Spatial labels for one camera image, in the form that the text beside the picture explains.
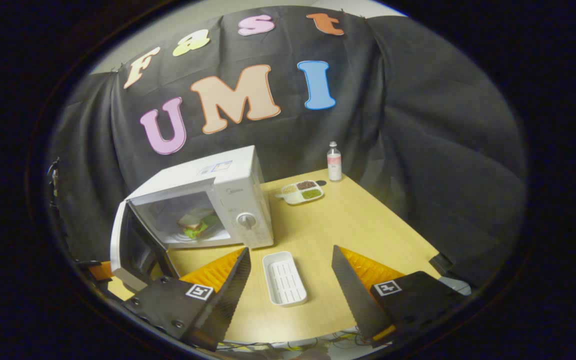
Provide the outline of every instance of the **sandwich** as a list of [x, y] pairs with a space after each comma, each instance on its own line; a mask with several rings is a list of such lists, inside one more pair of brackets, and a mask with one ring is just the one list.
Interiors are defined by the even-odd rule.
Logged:
[[183, 215], [176, 224], [179, 230], [190, 239], [200, 237], [208, 227], [217, 223], [218, 217], [214, 209], [192, 209], [188, 214]]

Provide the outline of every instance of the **white wall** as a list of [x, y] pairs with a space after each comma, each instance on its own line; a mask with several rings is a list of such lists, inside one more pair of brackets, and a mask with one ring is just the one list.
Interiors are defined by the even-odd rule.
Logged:
[[246, 9], [296, 5], [341, 10], [348, 14], [372, 18], [374, 16], [401, 16], [402, 14], [372, 0], [202, 0], [171, 11], [158, 21], [117, 45], [94, 66], [91, 73], [103, 73], [118, 69], [121, 64], [139, 53], [150, 50], [153, 38], [166, 39], [178, 31], [178, 24], [199, 23]]

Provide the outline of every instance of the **white microwave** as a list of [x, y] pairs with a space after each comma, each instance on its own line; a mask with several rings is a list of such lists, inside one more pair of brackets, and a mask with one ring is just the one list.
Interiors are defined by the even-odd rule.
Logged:
[[110, 239], [112, 273], [133, 290], [179, 277], [168, 249], [274, 243], [268, 194], [254, 146], [166, 168], [119, 203]]

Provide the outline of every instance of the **plastic bottle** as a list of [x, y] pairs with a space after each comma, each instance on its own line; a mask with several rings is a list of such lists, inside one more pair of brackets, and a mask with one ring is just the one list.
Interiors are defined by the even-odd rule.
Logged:
[[327, 152], [328, 178], [331, 182], [341, 180], [341, 152], [337, 150], [337, 142], [330, 141], [330, 150]]

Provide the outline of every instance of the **table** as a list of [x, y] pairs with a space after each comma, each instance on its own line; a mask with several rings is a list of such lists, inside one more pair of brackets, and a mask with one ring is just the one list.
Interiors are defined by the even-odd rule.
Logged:
[[[325, 180], [324, 196], [299, 205], [288, 205], [274, 196], [284, 185], [304, 180]], [[434, 278], [440, 276], [428, 262], [439, 251], [345, 175], [332, 182], [323, 169], [267, 182], [262, 189], [269, 194], [274, 245], [250, 250], [252, 270], [226, 332], [228, 341], [297, 341], [357, 325], [331, 267], [334, 245], [404, 274], [425, 271]], [[168, 253], [184, 275], [240, 248], [242, 244]], [[281, 307], [270, 302], [262, 258], [279, 251], [290, 251], [294, 257], [308, 294], [302, 305]], [[133, 295], [116, 278], [109, 289], [122, 299]]]

